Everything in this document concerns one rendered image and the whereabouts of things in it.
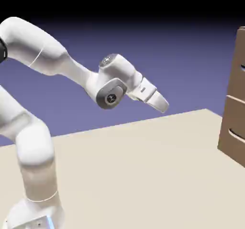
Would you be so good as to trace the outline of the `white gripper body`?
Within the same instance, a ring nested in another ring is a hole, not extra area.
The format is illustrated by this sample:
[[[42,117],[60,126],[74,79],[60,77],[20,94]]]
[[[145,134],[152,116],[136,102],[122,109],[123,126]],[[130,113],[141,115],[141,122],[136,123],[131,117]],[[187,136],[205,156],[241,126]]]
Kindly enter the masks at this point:
[[[169,107],[168,101],[157,90],[149,98],[147,104],[161,113],[166,112]]]

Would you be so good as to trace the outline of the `light brown wooden cabinet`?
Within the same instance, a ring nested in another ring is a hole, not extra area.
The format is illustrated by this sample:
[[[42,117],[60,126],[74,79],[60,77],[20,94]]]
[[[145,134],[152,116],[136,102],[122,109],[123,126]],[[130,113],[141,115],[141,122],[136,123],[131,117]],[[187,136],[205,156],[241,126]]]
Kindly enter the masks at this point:
[[[245,26],[236,34],[218,149],[245,168]]]

